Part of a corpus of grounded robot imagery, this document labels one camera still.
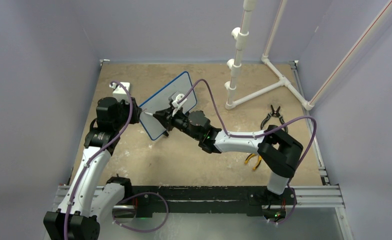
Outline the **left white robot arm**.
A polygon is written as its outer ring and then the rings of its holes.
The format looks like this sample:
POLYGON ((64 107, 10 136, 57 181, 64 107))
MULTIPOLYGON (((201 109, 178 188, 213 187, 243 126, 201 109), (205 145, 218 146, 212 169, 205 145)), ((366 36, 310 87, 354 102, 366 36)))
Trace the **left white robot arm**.
POLYGON ((104 97, 97 102, 96 118, 84 138, 80 166, 70 188, 55 211, 48 211, 43 225, 51 240, 96 240, 100 235, 100 221, 114 200, 122 205, 133 199, 131 181, 113 177, 108 189, 97 200, 94 194, 101 174, 111 159, 128 125, 140 120, 142 109, 134 97, 117 100, 104 97))

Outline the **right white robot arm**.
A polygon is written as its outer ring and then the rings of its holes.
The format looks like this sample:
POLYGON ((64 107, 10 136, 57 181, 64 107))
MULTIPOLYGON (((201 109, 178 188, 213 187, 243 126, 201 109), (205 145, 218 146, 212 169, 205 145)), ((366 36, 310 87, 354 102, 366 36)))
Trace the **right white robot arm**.
POLYGON ((271 170, 264 196, 272 204, 284 198, 284 190, 295 175, 304 149, 300 142, 276 125, 269 125, 266 131, 243 135, 213 127, 201 110, 188 113, 179 110, 173 114, 173 110, 167 108, 152 116, 167 131, 176 128, 197 140, 198 146, 209 154, 239 152, 261 157, 271 170))

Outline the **blue framed whiteboard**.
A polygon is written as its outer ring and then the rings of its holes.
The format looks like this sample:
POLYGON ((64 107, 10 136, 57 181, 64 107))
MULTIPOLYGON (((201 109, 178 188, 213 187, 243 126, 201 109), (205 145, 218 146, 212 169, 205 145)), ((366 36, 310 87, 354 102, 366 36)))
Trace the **blue framed whiteboard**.
POLYGON ((153 116, 146 115, 144 112, 153 114, 169 108, 169 97, 175 92, 186 94, 192 85, 189 72, 184 71, 139 105, 142 109, 140 123, 152 141, 163 135, 166 129, 153 116))

